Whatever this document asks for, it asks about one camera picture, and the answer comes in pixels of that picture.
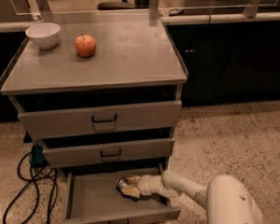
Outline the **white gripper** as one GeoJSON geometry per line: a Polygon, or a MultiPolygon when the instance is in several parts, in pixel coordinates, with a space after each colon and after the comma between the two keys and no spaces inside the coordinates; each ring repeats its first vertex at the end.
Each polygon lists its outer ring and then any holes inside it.
{"type": "Polygon", "coordinates": [[[136,185],[136,187],[124,187],[121,192],[124,196],[133,200],[139,200],[141,195],[150,196],[160,193],[162,188],[162,181],[159,175],[131,176],[127,180],[129,184],[136,185]]]}

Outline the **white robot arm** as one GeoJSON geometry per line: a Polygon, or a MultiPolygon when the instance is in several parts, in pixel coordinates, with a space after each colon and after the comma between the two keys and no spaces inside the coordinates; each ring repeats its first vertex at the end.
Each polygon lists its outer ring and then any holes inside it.
{"type": "Polygon", "coordinates": [[[177,198],[185,194],[206,211],[208,224],[263,224],[263,215],[246,187],[230,175],[218,175],[207,186],[185,178],[173,170],[160,175],[120,178],[118,188],[124,196],[159,194],[177,198]]]}

